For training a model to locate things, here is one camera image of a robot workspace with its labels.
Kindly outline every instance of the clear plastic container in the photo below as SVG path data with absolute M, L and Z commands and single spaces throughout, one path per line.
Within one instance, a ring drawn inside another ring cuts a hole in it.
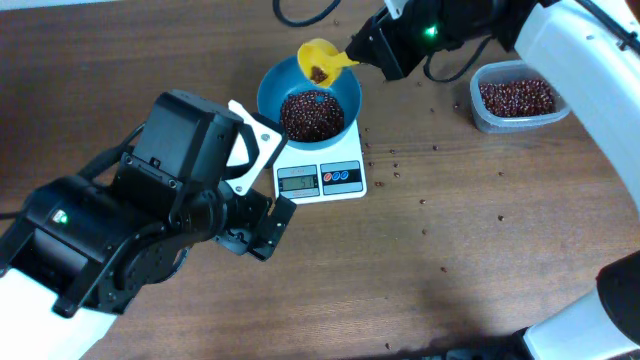
M 471 79 L 471 100 L 473 102 L 473 119 L 476 127 L 488 134 L 505 134 L 527 131 L 562 120 L 571 109 L 564 99 L 552 88 L 556 112 L 547 115 L 503 118 L 493 115 L 482 103 L 480 85 L 505 84 L 512 81 L 542 79 L 537 71 L 529 68 L 524 61 L 505 61 L 483 66 Z

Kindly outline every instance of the green indicator light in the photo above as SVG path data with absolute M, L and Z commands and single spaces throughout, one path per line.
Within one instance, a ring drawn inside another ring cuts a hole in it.
M 69 216 L 67 216 L 67 213 L 64 212 L 64 210 L 58 210 L 56 211 L 55 214 L 53 214 L 53 217 L 51 218 L 51 220 L 53 220 L 53 222 L 56 224 L 64 225 L 67 222 L 69 222 Z
M 434 26 L 432 26 L 430 28 L 427 28 L 424 31 L 424 34 L 426 36 L 428 36 L 428 37 L 434 37 L 434 36 L 438 35 L 438 27 L 434 25 Z

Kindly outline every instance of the wooden table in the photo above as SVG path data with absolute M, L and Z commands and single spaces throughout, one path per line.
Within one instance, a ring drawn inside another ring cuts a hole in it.
M 303 17 L 325 3 L 283 5 Z M 272 65 L 314 37 L 346 46 L 380 5 L 344 1 L 298 30 L 279 24 L 265 0 L 0 13 L 0 211 L 119 142 L 165 90 L 255 110 Z M 435 74 L 457 71 L 476 45 L 438 54 Z M 367 196 L 299 207 L 267 263 L 196 246 L 175 278 L 143 288 L 86 358 L 385 356 L 508 334 L 590 290 L 602 266 L 637 250 L 638 214 L 575 117 L 515 135 L 475 129 L 472 74 L 511 58 L 492 44 L 451 85 L 420 69 L 383 83 L 377 69 L 357 68 L 362 141 L 372 145 L 365 161 L 375 163 Z M 264 171 L 256 188 L 272 186 Z

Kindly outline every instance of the white digital scale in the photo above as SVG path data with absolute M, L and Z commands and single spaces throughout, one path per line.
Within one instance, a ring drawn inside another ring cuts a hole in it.
M 273 165 L 276 197 L 296 204 L 361 198 L 367 181 L 358 122 L 317 143 L 289 141 Z

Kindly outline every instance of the bean pile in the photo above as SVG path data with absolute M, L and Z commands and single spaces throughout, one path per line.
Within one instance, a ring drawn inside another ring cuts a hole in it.
M 523 117 L 555 112 L 551 86 L 544 80 L 480 85 L 484 106 L 495 116 Z
M 338 100 L 323 91 L 289 95 L 280 109 L 289 139 L 316 142 L 330 139 L 344 128 L 344 111 Z
M 321 82 L 327 80 L 327 78 L 329 77 L 329 75 L 325 74 L 324 71 L 322 71 L 322 69 L 320 69 L 317 66 L 314 66 L 311 68 L 311 81 L 313 81 L 316 84 L 320 84 Z

